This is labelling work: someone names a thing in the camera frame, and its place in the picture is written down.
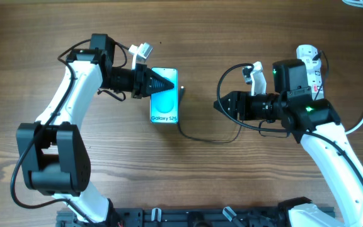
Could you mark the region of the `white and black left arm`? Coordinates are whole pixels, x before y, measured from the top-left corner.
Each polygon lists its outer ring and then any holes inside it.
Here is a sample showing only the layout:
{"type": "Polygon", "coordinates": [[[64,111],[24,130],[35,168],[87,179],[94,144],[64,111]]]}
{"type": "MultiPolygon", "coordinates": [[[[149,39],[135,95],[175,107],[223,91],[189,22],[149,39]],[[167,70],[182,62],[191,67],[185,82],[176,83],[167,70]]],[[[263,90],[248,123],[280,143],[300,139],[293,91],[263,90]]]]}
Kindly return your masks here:
{"type": "Polygon", "coordinates": [[[20,157],[10,183],[14,203],[16,179],[26,187],[64,203],[82,226],[124,226],[125,220],[112,201],[99,193],[90,180],[91,161],[80,128],[96,93],[119,101],[125,94],[141,99],[170,91],[175,82],[146,66],[148,44],[124,47],[106,34],[94,33],[89,47],[77,43],[58,56],[66,71],[48,107],[32,123],[16,131],[20,157]]]}

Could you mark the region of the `teal Galaxy smartphone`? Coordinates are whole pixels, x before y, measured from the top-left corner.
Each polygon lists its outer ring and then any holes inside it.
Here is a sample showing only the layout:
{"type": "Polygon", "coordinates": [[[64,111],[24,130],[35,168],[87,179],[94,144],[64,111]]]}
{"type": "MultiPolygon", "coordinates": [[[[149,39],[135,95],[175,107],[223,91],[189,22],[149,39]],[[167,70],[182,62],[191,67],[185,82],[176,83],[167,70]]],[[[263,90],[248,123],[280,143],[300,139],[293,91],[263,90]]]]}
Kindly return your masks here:
{"type": "Polygon", "coordinates": [[[154,124],[178,122],[178,71],[173,68],[154,67],[153,71],[174,84],[174,88],[151,95],[150,120],[154,124]]]}

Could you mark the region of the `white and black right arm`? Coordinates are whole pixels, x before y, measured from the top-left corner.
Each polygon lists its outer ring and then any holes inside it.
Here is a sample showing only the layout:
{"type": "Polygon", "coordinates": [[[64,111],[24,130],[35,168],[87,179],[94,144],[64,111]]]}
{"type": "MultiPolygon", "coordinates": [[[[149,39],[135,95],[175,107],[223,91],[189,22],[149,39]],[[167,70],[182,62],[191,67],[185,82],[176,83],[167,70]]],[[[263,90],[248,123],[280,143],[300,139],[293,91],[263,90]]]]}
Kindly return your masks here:
{"type": "Polygon", "coordinates": [[[343,226],[363,226],[363,166],[333,105],[312,97],[302,60],[275,62],[272,73],[274,93],[232,91],[217,95],[214,108],[243,127],[249,126],[249,120],[279,120],[279,132],[292,134],[320,169],[340,208],[343,226]]]}

